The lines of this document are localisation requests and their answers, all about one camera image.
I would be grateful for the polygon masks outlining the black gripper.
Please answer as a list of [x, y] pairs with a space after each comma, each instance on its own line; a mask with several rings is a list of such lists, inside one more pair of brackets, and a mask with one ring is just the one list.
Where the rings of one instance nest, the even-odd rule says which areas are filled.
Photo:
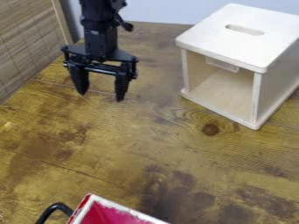
[[118, 72], [127, 70], [128, 78], [120, 74], [115, 79], [116, 100], [122, 102], [126, 98], [130, 80], [138, 77], [136, 64], [139, 59], [119, 48], [112, 51], [107, 58], [102, 59], [87, 54], [84, 45], [64, 45], [62, 51], [64, 53], [63, 65], [70, 71], [80, 95], [84, 95], [90, 89], [90, 72], [116, 75]]

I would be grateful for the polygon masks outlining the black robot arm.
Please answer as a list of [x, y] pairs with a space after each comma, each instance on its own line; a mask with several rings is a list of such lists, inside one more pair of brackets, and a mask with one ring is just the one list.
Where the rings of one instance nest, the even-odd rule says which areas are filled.
[[127, 0], [79, 0], [82, 7], [80, 24], [84, 28], [84, 44], [64, 45], [63, 65], [70, 71], [78, 92], [90, 90], [90, 72], [115, 77], [116, 100], [126, 98], [131, 80], [138, 77], [138, 58], [118, 47], [118, 27], [134, 30], [119, 11]]

